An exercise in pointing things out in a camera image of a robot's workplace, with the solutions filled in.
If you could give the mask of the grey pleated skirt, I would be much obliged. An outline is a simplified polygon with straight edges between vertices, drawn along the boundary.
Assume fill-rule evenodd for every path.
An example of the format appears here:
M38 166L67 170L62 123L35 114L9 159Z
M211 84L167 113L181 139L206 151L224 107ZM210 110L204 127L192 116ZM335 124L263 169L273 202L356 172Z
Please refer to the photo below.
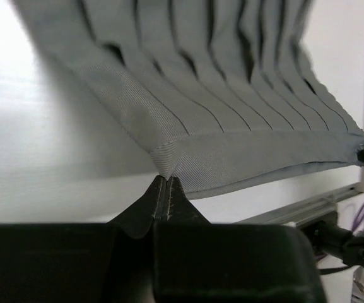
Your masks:
M302 47L310 1L18 1L66 68L193 199L361 165L364 131Z

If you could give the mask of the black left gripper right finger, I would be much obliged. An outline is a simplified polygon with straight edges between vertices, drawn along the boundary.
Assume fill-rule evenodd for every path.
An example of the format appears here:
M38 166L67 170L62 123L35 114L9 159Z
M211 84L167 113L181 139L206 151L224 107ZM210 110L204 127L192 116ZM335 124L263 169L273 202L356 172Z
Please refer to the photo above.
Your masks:
M157 302L325 302L312 248L286 225L215 224L166 183L153 224Z

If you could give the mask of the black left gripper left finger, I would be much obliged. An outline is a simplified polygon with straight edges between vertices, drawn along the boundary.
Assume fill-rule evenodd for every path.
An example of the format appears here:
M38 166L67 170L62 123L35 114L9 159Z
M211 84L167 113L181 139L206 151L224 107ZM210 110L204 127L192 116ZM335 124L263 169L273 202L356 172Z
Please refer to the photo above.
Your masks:
M112 302L118 283L150 266L162 193L155 177L107 223L0 223L0 302Z

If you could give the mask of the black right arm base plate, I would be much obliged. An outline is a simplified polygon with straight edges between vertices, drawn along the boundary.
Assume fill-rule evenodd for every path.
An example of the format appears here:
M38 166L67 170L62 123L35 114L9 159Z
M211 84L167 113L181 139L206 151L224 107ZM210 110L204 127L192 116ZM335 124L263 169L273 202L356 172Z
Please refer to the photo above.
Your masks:
M355 235L336 225L337 219L338 213L332 211L297 226L307 236L314 253L333 256L344 264L342 267L321 269L321 275L339 273L354 266L364 268L364 230Z

